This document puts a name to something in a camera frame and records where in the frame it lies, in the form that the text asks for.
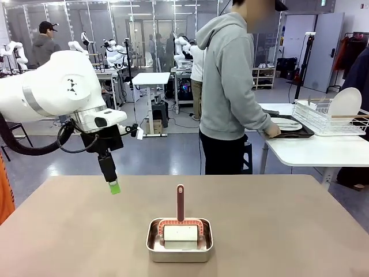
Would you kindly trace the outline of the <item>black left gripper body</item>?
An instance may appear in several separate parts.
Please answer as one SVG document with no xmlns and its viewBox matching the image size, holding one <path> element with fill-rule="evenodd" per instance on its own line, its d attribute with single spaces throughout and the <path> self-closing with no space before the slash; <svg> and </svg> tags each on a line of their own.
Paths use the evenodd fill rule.
<svg viewBox="0 0 369 277">
<path fill-rule="evenodd" d="M 109 151 L 123 148 L 123 141 L 117 125 L 94 133 L 81 133 L 82 142 L 89 153 L 105 156 Z"/>
</svg>

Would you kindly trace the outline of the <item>person right hand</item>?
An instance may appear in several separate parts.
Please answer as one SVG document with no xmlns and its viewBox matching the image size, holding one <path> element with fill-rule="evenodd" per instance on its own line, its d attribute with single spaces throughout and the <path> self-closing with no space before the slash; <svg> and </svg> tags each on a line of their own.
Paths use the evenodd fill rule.
<svg viewBox="0 0 369 277">
<path fill-rule="evenodd" d="M 277 124 L 272 122 L 269 127 L 267 127 L 264 131 L 266 136 L 268 136 L 270 139 L 277 137 L 281 134 L 281 130 Z"/>
</svg>

